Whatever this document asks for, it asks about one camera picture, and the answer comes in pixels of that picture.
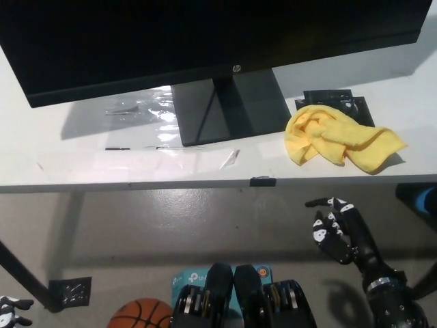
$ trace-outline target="yellow microfiber towel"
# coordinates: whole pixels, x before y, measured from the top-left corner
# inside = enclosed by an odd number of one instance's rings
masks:
[[[348,157],[364,172],[372,173],[406,144],[388,128],[363,126],[332,107],[309,105],[288,122],[285,147],[297,165],[321,154],[336,165],[344,165]]]

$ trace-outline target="monitor stand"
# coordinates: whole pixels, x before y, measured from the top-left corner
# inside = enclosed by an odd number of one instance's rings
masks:
[[[184,146],[281,132],[291,117],[271,69],[173,85],[171,91]]]

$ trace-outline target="desk leg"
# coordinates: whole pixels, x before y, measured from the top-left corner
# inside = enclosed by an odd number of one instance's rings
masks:
[[[55,313],[63,310],[61,301],[36,279],[1,241],[0,265],[50,312]]]

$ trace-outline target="basketball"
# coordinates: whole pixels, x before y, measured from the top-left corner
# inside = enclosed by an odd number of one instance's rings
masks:
[[[169,328],[173,309],[159,299],[137,299],[123,305],[107,328]]]

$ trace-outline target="blue box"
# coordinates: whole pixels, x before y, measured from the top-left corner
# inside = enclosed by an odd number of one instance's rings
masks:
[[[272,282],[272,271],[270,269],[270,265],[260,264],[254,265],[253,267],[259,273],[259,277],[261,278],[262,284],[269,284]],[[176,301],[178,300],[179,293],[185,285],[195,285],[195,286],[205,286],[206,275],[210,268],[189,268],[183,270],[181,273],[177,274],[172,281],[172,298],[171,298],[171,306],[174,308],[176,305]],[[237,295],[235,294],[235,289],[232,290],[231,301],[229,302],[229,313],[228,319],[234,320],[237,319],[239,322],[242,322],[242,314],[241,308],[237,301]],[[225,325],[226,327],[242,327],[240,323],[237,325]]]

